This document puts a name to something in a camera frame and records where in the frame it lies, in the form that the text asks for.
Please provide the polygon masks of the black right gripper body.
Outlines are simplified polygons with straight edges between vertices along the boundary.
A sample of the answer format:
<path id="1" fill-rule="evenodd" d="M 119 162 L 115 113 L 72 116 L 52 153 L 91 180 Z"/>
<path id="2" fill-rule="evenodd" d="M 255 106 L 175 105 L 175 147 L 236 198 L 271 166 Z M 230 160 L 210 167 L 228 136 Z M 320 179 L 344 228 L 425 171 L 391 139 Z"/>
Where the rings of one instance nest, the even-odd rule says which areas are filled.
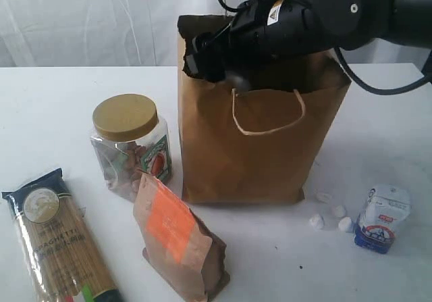
<path id="1" fill-rule="evenodd" d="M 224 41 L 226 70 L 326 51 L 337 45 L 337 0 L 260 0 L 238 12 Z"/>

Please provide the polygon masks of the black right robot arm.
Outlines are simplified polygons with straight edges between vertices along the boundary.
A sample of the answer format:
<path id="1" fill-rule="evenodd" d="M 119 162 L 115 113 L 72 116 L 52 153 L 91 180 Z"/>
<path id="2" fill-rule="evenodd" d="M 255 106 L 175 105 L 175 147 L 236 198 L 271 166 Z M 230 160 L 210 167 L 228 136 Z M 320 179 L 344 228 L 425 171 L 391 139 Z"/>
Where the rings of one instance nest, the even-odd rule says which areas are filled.
<path id="1" fill-rule="evenodd" d="M 217 82 L 240 70 L 374 39 L 431 46 L 431 0 L 246 0 L 214 32 L 188 39 L 184 66 Z"/>

